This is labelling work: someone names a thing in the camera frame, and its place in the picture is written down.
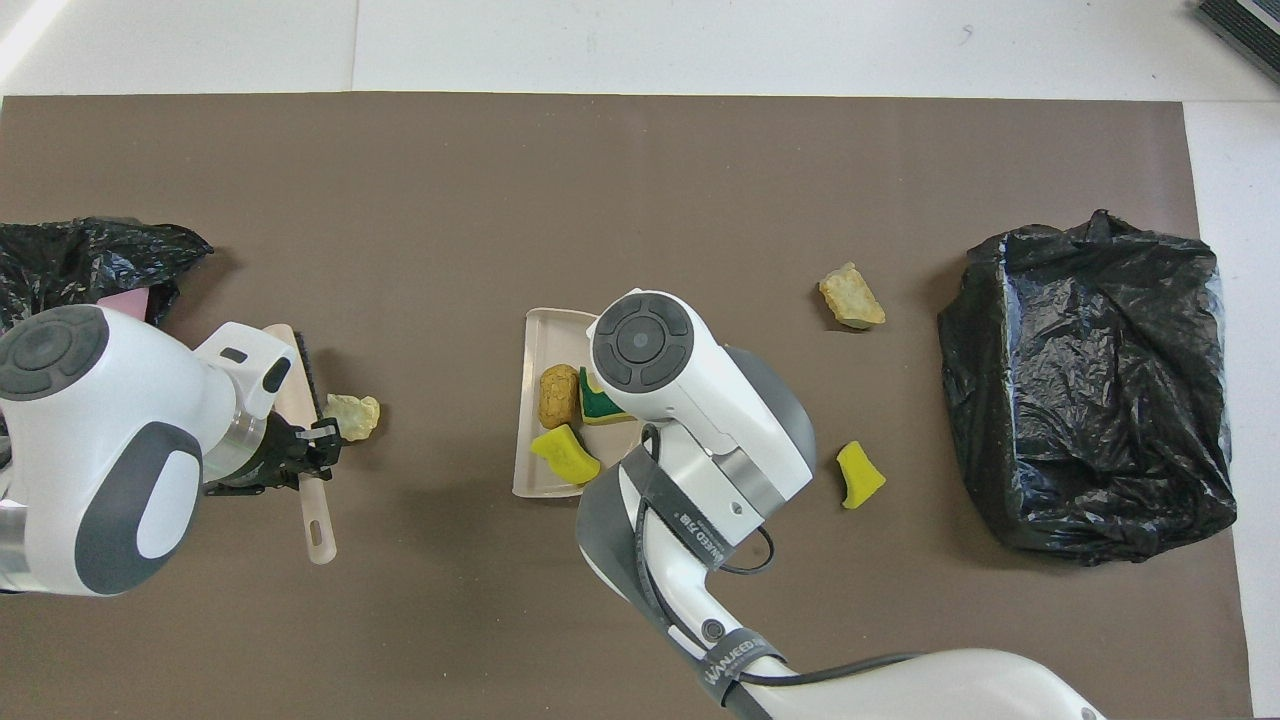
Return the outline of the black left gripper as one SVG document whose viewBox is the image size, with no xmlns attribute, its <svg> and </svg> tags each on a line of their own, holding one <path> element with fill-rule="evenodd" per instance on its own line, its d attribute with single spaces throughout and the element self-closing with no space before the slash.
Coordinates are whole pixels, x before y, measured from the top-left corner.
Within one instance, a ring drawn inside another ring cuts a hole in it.
<svg viewBox="0 0 1280 720">
<path fill-rule="evenodd" d="M 206 496 L 257 496 L 266 489 L 298 488 L 298 477 L 332 479 L 346 441 L 338 420 L 293 427 L 279 413 L 243 416 L 205 456 Z M 294 448 L 294 471 L 288 468 Z"/>
</svg>

